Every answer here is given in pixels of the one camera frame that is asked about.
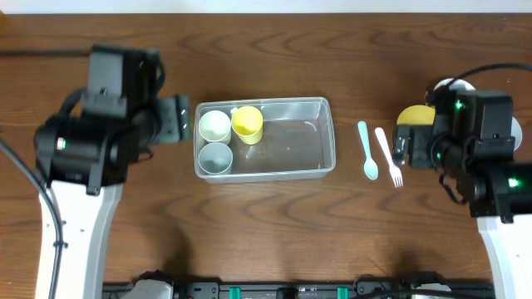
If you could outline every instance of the spoon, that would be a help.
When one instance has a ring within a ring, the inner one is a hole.
[[[366,162],[364,163],[364,173],[368,179],[375,180],[379,176],[379,168],[377,163],[372,159],[372,152],[369,150],[369,137],[367,135],[366,121],[360,120],[358,122],[358,134],[362,139],[362,145],[364,145],[364,152],[366,153]]]

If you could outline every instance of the white background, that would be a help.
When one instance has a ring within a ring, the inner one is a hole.
[[[0,0],[4,13],[532,12],[532,0]]]

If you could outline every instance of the green tape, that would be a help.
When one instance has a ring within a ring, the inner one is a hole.
[[[348,299],[349,298],[349,289],[347,289],[346,287],[339,287],[337,289],[337,298],[338,299]]]
[[[240,298],[241,298],[240,288],[239,287],[230,287],[229,288],[229,299],[240,299]]]

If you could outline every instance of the fork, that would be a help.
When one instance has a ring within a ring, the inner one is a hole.
[[[384,134],[384,130],[380,127],[376,128],[375,135],[377,136],[377,140],[379,140],[379,144],[381,145],[382,151],[384,152],[384,155],[386,156],[386,160],[388,161],[388,164],[390,165],[390,175],[392,176],[393,184],[396,186],[396,188],[402,187],[401,170],[399,169],[399,167],[393,164],[392,153],[390,153],[390,148],[388,148],[388,142],[386,140],[386,135]]]

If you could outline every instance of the wood grain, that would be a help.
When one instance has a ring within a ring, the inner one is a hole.
[[[130,168],[111,227],[106,281],[165,269],[179,278],[352,281],[431,270],[490,279],[475,220],[431,171],[404,169],[394,189],[386,162],[362,172],[355,125],[392,134],[402,109],[423,103],[435,77],[474,66],[532,63],[532,16],[439,14],[9,16],[0,49],[88,48],[95,42],[159,48],[162,96],[215,100],[325,96],[337,167],[324,179],[209,185],[194,172],[192,142],[161,146]],[[2,137],[33,164],[34,130],[86,84],[85,59],[0,59]],[[532,159],[530,75],[496,71],[474,85],[514,97]],[[37,192],[0,156],[0,298],[30,298],[37,277]]]

